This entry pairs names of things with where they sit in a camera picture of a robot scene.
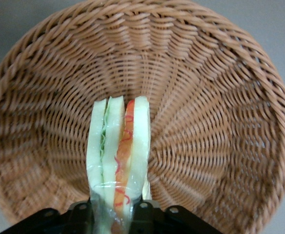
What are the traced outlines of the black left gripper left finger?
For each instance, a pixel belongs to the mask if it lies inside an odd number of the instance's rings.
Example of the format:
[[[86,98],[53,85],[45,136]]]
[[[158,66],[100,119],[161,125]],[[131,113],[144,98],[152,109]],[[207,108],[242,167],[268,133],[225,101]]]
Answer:
[[[91,234],[94,214],[90,201],[73,203],[61,214],[53,208],[42,209],[10,228],[2,234]]]

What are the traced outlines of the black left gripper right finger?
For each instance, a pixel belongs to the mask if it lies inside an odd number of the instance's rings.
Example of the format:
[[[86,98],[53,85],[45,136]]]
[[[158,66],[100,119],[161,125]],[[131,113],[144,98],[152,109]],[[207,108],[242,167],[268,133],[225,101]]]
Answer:
[[[161,210],[158,202],[142,200],[132,216],[134,234],[219,234],[220,231],[186,208],[173,205]]]

